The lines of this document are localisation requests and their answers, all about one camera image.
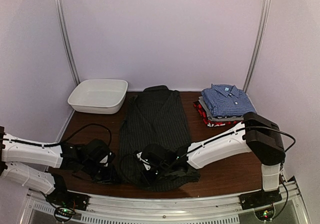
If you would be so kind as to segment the black pinstriped long sleeve shirt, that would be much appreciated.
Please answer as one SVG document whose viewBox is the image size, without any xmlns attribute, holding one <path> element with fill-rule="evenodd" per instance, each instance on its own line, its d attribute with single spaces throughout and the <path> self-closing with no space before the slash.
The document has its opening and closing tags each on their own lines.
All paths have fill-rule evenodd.
<svg viewBox="0 0 320 224">
<path fill-rule="evenodd" d="M 151 192 L 171 191 L 198 182 L 201 175 L 193 167 L 188 167 L 185 176 L 164 178 L 146 186 L 140 181 L 143 165 L 135 155 L 136 151 L 142 151 L 150 144 L 176 151 L 191 143 L 180 92 L 170 90 L 166 85 L 148 87 L 128 101 L 119 130 L 118 173 L 123 181 Z"/>
</svg>

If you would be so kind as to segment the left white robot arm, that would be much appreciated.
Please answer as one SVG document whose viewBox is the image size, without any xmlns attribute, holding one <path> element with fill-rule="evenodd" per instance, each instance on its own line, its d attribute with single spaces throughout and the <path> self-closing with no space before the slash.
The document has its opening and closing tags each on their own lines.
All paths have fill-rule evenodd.
<svg viewBox="0 0 320 224">
<path fill-rule="evenodd" d="M 113 185 L 120 182 L 112 164 L 114 159 L 115 153 L 101 139 L 87 144 L 72 144 L 69 138 L 47 143 L 21 139 L 0 128 L 0 177 L 52 195 L 61 206 L 72 202 L 64 178 L 36 170 L 31 164 L 83 172 L 93 183 Z"/>
</svg>

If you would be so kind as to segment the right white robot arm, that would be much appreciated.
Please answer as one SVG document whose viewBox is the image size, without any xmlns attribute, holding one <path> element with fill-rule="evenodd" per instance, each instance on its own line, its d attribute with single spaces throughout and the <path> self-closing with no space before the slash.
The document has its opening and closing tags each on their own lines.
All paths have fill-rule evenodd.
<svg viewBox="0 0 320 224">
<path fill-rule="evenodd" d="M 151 187 L 163 177 L 185 176 L 188 167 L 198 170 L 219 160 L 250 152 L 261 163 L 262 190 L 257 192 L 256 200 L 266 205 L 279 188 L 286 151 L 279 126 L 254 112 L 245 114 L 243 121 L 234 127 L 206 140 L 187 144 L 176 151 L 149 144 L 136 154 L 136 158 L 142 164 L 140 181 Z"/>
</svg>

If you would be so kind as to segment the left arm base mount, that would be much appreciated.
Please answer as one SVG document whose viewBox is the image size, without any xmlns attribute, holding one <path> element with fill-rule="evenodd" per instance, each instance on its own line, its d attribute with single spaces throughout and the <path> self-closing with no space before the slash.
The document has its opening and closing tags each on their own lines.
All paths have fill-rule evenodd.
<svg viewBox="0 0 320 224">
<path fill-rule="evenodd" d="M 51 193 L 40 192 L 44 199 L 53 207 L 53 217 L 58 223 L 70 221 L 78 211 L 86 211 L 90 197 L 68 191 L 65 184 L 55 184 Z"/>
</svg>

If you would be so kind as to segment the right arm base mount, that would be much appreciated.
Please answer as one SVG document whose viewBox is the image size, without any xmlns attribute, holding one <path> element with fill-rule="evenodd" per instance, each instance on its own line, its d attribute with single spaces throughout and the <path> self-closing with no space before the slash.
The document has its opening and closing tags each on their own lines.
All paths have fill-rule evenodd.
<svg viewBox="0 0 320 224">
<path fill-rule="evenodd" d="M 255 217 L 264 223 L 274 221 L 285 209 L 289 200 L 289 190 L 284 182 L 281 183 L 285 190 L 285 201 L 282 208 L 276 211 L 275 203 L 283 198 L 280 188 L 273 191 L 258 190 L 255 192 L 244 193 L 239 196 L 242 210 L 257 209 L 254 211 Z"/>
</svg>

